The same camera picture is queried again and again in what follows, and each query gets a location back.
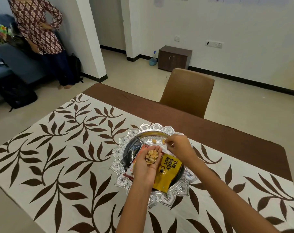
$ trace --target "wooden cabinet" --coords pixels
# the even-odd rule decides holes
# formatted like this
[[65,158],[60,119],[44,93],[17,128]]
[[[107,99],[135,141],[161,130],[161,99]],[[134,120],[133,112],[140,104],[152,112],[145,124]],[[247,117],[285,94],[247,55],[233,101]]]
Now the wooden cabinet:
[[175,68],[188,69],[192,51],[164,46],[159,50],[158,69],[173,71]]

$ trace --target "dining table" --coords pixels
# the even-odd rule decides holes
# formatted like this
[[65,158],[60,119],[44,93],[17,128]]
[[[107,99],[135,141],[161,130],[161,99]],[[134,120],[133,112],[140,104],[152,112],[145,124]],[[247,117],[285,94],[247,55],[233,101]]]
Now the dining table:
[[[45,232],[115,232],[127,195],[115,185],[113,151],[132,129],[153,124],[185,134],[233,191],[294,233],[294,185],[281,145],[102,83],[0,146],[0,187]],[[144,232],[235,232],[199,179],[188,188],[172,206],[148,209]]]

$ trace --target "yellow snack packet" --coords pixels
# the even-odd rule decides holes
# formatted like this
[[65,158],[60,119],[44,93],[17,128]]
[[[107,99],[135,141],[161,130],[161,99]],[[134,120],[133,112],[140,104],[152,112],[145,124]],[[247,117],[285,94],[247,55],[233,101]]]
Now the yellow snack packet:
[[167,192],[172,180],[176,177],[181,164],[182,163],[179,159],[164,154],[157,170],[153,188],[162,192]]

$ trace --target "decorative silver plate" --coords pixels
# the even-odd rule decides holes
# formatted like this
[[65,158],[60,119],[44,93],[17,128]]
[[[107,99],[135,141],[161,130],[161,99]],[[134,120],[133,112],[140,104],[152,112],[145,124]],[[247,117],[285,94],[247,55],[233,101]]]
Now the decorative silver plate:
[[[110,168],[117,174],[115,185],[121,188],[126,188],[126,194],[129,193],[132,181],[123,176],[126,171],[120,161],[123,156],[126,155],[128,149],[133,145],[133,142],[137,137],[148,145],[154,145],[152,139],[155,139],[157,144],[162,145],[162,140],[174,133],[182,135],[182,133],[175,132],[172,127],[162,127],[158,123],[151,126],[143,124],[139,129],[130,129],[127,136],[120,138],[120,145],[112,151],[115,161]],[[158,202],[171,207],[175,202],[176,196],[189,196],[189,183],[192,183],[197,179],[198,178],[193,172],[191,172],[186,166],[182,165],[179,173],[175,179],[172,180],[168,192],[164,193],[158,190],[152,190],[149,197],[148,208],[152,208]]]

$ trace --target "blue sofa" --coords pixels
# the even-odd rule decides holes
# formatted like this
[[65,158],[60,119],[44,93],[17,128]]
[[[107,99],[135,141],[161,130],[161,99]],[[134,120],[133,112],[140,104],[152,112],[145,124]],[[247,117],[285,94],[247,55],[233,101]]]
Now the blue sofa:
[[[0,15],[0,24],[9,26],[12,22],[14,22],[12,16]],[[49,74],[42,61],[29,58],[21,50],[7,43],[0,45],[0,57],[8,65],[8,67],[0,65],[0,78],[14,73],[30,84]]]

